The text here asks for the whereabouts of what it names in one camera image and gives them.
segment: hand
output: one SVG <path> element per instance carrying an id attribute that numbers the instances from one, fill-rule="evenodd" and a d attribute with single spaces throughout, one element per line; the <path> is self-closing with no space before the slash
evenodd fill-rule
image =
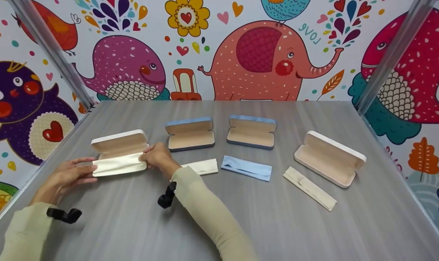
<path id="1" fill-rule="evenodd" d="M 92 177 L 92 172 L 97 169 L 97 166 L 76 165 L 94 160 L 94 157 L 82 157 L 62 162 L 38 189 L 30 205 L 36 202 L 57 205 L 60 198 L 74 186 L 96 182 L 97 178 Z"/>
<path id="2" fill-rule="evenodd" d="M 147 162 L 147 167 L 157 167 L 168 179 L 181 168 L 181 166 L 173 160 L 170 151 L 165 144 L 158 142 L 144 150 L 144 154 L 140 157 L 140 161 Z"/>

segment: blue bird illustration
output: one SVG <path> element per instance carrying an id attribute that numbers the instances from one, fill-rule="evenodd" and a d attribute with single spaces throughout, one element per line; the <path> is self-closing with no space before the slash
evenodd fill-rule
<path id="1" fill-rule="evenodd" d="M 264 11 L 276 26 L 282 26 L 287 20 L 294 19 L 305 11 L 311 0 L 261 0 Z"/>

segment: toy car illustration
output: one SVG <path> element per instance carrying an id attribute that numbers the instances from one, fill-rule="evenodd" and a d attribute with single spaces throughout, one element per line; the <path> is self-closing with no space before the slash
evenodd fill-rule
<path id="1" fill-rule="evenodd" d="M 179 68 L 173 71 L 173 80 L 175 81 L 175 89 L 171 93 L 173 101 L 200 101 L 202 96 L 197 93 L 197 83 L 195 74 L 191 69 Z"/>

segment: orange leaf illustration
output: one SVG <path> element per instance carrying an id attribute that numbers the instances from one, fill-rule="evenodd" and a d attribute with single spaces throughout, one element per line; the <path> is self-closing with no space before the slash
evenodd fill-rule
<path id="1" fill-rule="evenodd" d="M 84 106 L 83 106 L 82 103 L 79 103 L 78 111 L 79 111 L 80 113 L 82 113 L 82 114 L 85 114 L 85 113 L 86 113 L 86 109 L 84 108 Z"/>
<path id="2" fill-rule="evenodd" d="M 413 170 L 421 172 L 419 181 L 422 181 L 424 173 L 435 175 L 439 172 L 438 157 L 434 155 L 434 150 L 432 145 L 427 144 L 426 137 L 423 137 L 420 142 L 413 143 L 408 165 Z"/>
<path id="3" fill-rule="evenodd" d="M 321 95 L 327 94 L 328 92 L 335 89 L 342 81 L 344 72 L 345 70 L 342 70 L 339 71 L 336 75 L 332 76 L 332 78 L 329 79 L 329 81 L 327 81 L 327 83 L 324 85 L 324 88 L 322 88 Z"/>

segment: elephant ear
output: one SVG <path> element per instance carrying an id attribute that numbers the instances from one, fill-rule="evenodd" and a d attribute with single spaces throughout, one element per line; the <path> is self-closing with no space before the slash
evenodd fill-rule
<path id="1" fill-rule="evenodd" d="M 271 27 L 253 28 L 244 33 L 237 43 L 237 60 L 254 73 L 273 70 L 274 51 L 282 33 Z"/>

